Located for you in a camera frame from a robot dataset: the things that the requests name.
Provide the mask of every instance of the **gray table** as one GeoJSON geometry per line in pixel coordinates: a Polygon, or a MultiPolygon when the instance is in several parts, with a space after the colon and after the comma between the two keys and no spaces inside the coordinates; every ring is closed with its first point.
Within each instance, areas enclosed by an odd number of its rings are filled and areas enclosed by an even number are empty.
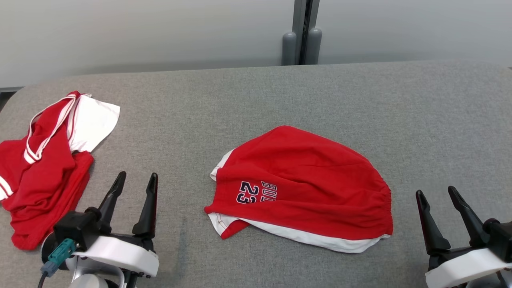
{"type": "MultiPolygon", "coordinates": [[[[452,246],[469,237],[446,192],[455,185],[482,218],[512,220],[512,71],[485,63],[240,68],[69,77],[23,88],[0,113],[0,141],[22,138],[31,117],[68,92],[121,106],[94,151],[79,203],[99,205],[126,170],[112,220],[128,233],[151,172],[160,176],[155,249],[160,270],[144,287],[424,287],[414,192],[423,189],[452,246]],[[279,125],[338,141],[367,157],[393,194],[395,231],[362,254],[333,252],[247,228],[227,240],[203,208],[208,173],[230,149],[279,125]]],[[[38,252],[10,241],[0,211],[2,287],[35,287],[38,252]]],[[[45,287],[67,287],[58,272],[45,287]]]]}

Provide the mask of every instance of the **white sleeve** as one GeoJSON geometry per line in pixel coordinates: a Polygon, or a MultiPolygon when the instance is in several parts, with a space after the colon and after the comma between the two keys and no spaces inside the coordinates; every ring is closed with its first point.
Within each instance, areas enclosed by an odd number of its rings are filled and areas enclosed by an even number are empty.
{"type": "Polygon", "coordinates": [[[92,152],[114,129],[121,108],[81,95],[68,118],[71,151],[92,152]]]}

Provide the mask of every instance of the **fabric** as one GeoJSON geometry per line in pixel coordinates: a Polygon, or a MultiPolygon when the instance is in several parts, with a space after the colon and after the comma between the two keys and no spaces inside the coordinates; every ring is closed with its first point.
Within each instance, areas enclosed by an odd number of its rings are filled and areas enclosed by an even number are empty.
{"type": "Polygon", "coordinates": [[[89,181],[90,151],[117,122],[118,106],[90,96],[71,92],[36,114],[23,139],[0,143],[1,203],[19,249],[35,249],[75,209],[89,181]]]}
{"type": "MultiPolygon", "coordinates": [[[[482,220],[512,220],[512,70],[471,61],[258,67],[83,75],[27,86],[0,111],[0,141],[21,139],[28,121],[67,92],[122,106],[93,151],[77,211],[101,203],[127,172],[111,225],[129,233],[151,172],[158,173],[157,277],[139,288],[426,288],[428,255],[414,193],[453,247],[469,236],[453,209],[454,185],[482,220]],[[280,125],[364,155],[392,191],[394,230],[364,253],[336,253],[249,226],[222,240],[203,211],[207,175],[227,150],[280,125]]],[[[40,255],[15,248],[0,210],[2,287],[34,287],[40,255]]],[[[68,287],[59,271],[45,287],[68,287]]]]}
{"type": "Polygon", "coordinates": [[[360,253],[393,233],[391,191],[339,143],[281,126],[228,153],[204,211],[222,239],[248,224],[298,242],[360,253]]]}

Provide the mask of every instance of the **black cable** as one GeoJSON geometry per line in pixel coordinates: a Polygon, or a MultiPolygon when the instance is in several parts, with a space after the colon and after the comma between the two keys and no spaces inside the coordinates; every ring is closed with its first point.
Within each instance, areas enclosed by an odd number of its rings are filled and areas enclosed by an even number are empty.
{"type": "Polygon", "coordinates": [[[48,275],[48,272],[44,271],[41,275],[41,280],[39,280],[39,285],[37,288],[42,288],[43,283],[45,282],[46,276],[48,275]]]}

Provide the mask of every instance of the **white wall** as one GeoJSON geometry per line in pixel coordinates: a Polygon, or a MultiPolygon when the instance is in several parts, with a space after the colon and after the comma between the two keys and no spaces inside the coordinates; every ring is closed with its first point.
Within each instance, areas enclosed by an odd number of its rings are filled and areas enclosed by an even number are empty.
{"type": "Polygon", "coordinates": [[[320,0],[319,64],[471,58],[512,66],[511,0],[320,0]]]}
{"type": "Polygon", "coordinates": [[[65,75],[280,65],[293,4],[3,0],[0,88],[65,75]]]}

